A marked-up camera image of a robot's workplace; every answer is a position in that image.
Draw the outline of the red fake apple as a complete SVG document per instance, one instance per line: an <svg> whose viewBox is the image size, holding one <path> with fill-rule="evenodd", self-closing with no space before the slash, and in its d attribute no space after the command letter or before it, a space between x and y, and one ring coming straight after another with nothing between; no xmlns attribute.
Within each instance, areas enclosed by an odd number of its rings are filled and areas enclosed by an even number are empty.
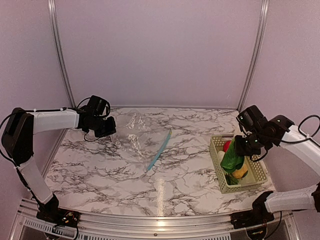
<svg viewBox="0 0 320 240"><path fill-rule="evenodd" d="M228 141L226 141L226 142L224 143L224 145L223 145L223 151L224 151L225 153L228 151L228 148L229 148L229 146L230 146L231 143L232 143L231 140L228 140Z"/></svg>

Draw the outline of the fake bok choy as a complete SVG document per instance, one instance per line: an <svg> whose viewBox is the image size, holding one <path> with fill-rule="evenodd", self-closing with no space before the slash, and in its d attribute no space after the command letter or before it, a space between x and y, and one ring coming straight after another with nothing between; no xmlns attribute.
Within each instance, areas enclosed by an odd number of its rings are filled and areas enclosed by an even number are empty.
<svg viewBox="0 0 320 240"><path fill-rule="evenodd" d="M239 180L233 176L244 164L244 157L238 156L234 150L219 151L218 157L220 167L224 171L224 176L228 185L237 185Z"/></svg>
<svg viewBox="0 0 320 240"><path fill-rule="evenodd" d="M233 173L235 170L239 170L245 162L245 157L236 153L235 140L232 140L227 152L225 152L220 166L227 172Z"/></svg>

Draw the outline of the yellow fake fruit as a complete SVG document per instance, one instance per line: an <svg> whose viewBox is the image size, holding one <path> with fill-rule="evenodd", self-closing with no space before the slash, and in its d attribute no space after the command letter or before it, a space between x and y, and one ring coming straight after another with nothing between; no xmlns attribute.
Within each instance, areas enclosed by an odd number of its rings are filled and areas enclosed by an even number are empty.
<svg viewBox="0 0 320 240"><path fill-rule="evenodd" d="M236 169L236 170L232 173L232 176L233 176L235 179L242 179L242 178L244 178L247 174L248 174L248 167L247 167L246 164L244 164L244 165L242 166L242 168Z"/></svg>

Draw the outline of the clear zip top bag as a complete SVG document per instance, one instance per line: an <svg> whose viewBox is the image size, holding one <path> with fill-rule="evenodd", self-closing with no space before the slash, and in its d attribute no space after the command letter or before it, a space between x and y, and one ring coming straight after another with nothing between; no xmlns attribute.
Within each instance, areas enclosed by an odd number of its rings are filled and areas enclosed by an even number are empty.
<svg viewBox="0 0 320 240"><path fill-rule="evenodd" d="M111 136L112 143L146 172L150 171L165 150L172 130L157 126L155 120L135 109L114 119L116 133Z"/></svg>

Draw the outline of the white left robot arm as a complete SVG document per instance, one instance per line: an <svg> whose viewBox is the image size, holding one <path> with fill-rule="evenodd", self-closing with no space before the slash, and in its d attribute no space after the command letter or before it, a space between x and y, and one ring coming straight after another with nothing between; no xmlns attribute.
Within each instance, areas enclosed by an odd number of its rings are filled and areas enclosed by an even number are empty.
<svg viewBox="0 0 320 240"><path fill-rule="evenodd" d="M63 219L63 211L55 204L56 197L46 184L34 159L34 137L59 130L77 129L93 132L96 139L116 133L116 121L110 115L110 103L96 95L81 107L26 110L16 107L2 122L4 128L1 155L12 162L20 180L42 205L44 215L53 223Z"/></svg>

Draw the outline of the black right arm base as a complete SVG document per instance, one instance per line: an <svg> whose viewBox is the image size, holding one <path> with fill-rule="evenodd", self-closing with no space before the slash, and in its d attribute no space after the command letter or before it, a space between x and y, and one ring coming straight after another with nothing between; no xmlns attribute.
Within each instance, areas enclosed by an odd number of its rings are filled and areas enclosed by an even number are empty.
<svg viewBox="0 0 320 240"><path fill-rule="evenodd" d="M265 205L267 197L272 193L273 191L263 192L253 201L251 210L232 213L230 215L230 223L233 225L233 228L241 229L253 227L273 221L275 217L272 213L267 211Z"/></svg>

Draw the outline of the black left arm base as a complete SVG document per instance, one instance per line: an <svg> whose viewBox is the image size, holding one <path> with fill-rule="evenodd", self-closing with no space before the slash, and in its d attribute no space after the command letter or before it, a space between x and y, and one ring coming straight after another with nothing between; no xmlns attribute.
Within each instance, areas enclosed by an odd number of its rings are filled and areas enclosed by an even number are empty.
<svg viewBox="0 0 320 240"><path fill-rule="evenodd" d="M59 207L59 200L55 194L47 203L37 202L38 211L36 217L40 220L53 223L57 226L76 228L78 226L80 213Z"/></svg>

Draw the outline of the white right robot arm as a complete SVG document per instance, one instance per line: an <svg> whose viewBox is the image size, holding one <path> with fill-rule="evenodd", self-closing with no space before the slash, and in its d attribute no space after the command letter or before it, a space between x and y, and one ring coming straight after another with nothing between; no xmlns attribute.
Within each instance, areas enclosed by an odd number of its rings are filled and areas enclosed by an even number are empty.
<svg viewBox="0 0 320 240"><path fill-rule="evenodd" d="M236 135L234 148L238 156L260 155L272 147L281 147L308 165L315 173L320 172L320 145L313 136L301 131L301 127L284 115L268 120L256 105L243 110L236 118L244 136ZM314 184L297 190L267 192L253 203L247 219L258 224L267 213L280 211L320 210L320 185Z"/></svg>

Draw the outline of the pale green plastic basket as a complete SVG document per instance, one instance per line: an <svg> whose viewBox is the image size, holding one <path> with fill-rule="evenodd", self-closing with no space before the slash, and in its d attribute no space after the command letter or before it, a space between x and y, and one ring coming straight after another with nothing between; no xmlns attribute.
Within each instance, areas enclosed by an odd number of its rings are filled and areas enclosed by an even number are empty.
<svg viewBox="0 0 320 240"><path fill-rule="evenodd" d="M218 178L222 194L229 194L259 188L268 181L267 175L258 156L245 157L241 167L230 172L221 166L227 143L232 140L231 135L214 135L210 139L209 152Z"/></svg>

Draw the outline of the left aluminium frame post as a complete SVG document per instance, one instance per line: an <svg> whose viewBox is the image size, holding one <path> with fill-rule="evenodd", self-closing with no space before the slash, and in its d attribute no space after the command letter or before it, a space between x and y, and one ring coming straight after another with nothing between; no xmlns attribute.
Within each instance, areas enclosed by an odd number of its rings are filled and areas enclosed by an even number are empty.
<svg viewBox="0 0 320 240"><path fill-rule="evenodd" d="M59 31L59 23L58 23L58 16L57 16L57 9L56 9L56 1L55 0L48 0L48 10L49 10L49 17L51 22L51 28L53 33L53 41L55 45L55 51L57 55L57 60L63 80L63 85L65 87L66 95L69 101L69 104L71 107L75 107L75 98L72 92L72 87L64 59L63 54L63 47L60 37L60 31Z"/></svg>

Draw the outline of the aluminium frame post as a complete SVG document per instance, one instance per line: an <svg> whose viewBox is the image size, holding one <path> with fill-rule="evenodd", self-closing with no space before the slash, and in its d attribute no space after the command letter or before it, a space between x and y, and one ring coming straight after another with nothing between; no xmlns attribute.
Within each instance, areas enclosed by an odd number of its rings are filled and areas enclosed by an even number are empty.
<svg viewBox="0 0 320 240"><path fill-rule="evenodd" d="M53 33L53 41L55 45L55 51L57 55L57 60L63 80L63 85L65 87L66 95L69 101L69 104L71 107L75 107L75 98L72 92L72 87L64 59L63 54L63 47L60 37L60 31L59 31L59 23L58 23L58 16L57 16L57 9L56 9L56 1L55 0L48 0L48 10L49 10L49 17L51 22L51 28Z"/></svg>
<svg viewBox="0 0 320 240"><path fill-rule="evenodd" d="M262 49L264 35L266 32L266 26L267 26L267 19L268 19L268 11L269 11L269 0L263 0L261 2L261 8L260 8L260 14L259 14L259 21L256 31L256 37L254 41L253 51L250 58L244 86L240 95L240 99L237 105L237 110L240 112L245 106L251 84L253 82L257 62L259 59L259 55Z"/></svg>

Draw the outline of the front aluminium table rail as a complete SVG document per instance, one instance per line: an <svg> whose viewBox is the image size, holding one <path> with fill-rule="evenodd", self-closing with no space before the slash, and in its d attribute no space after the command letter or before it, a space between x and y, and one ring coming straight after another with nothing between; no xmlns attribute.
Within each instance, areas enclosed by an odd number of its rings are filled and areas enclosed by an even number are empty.
<svg viewBox="0 0 320 240"><path fill-rule="evenodd" d="M37 203L23 199L10 240L57 237L60 240L246 240L252 228L235 229L231 214L195 216L128 216L80 211L78 228L53 228L36 217Z"/></svg>

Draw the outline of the right aluminium frame post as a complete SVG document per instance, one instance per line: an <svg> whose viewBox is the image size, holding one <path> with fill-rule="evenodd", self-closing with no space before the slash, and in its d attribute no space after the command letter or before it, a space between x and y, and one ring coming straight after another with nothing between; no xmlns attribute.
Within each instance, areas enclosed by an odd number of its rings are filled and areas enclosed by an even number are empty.
<svg viewBox="0 0 320 240"><path fill-rule="evenodd" d="M268 19L268 11L269 11L269 0L263 0L261 2L261 8L260 8L260 14L259 14L259 21L256 31L256 37L254 41L253 51L250 58L244 86L240 95L240 99L237 105L237 110L240 112L245 106L251 84L253 82L257 62L259 59L259 55L262 49L264 35L266 32L266 26L267 26L267 19Z"/></svg>

